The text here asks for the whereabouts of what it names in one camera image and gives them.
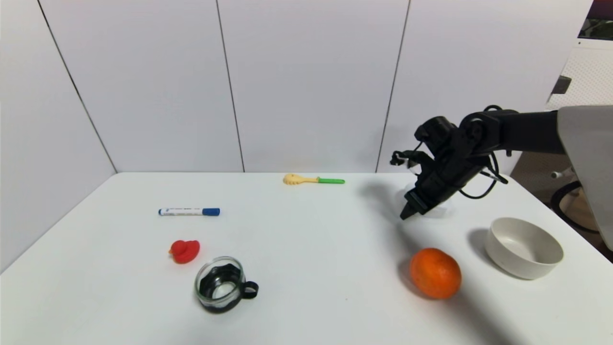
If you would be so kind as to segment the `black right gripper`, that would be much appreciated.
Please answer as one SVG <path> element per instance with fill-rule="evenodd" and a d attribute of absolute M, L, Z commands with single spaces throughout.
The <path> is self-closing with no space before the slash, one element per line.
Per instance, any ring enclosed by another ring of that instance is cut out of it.
<path fill-rule="evenodd" d="M 414 187 L 405 193 L 407 203 L 400 213 L 406 220 L 416 213 L 427 214 L 448 201 L 464 186 L 464 172 L 452 164 L 421 165 Z"/>

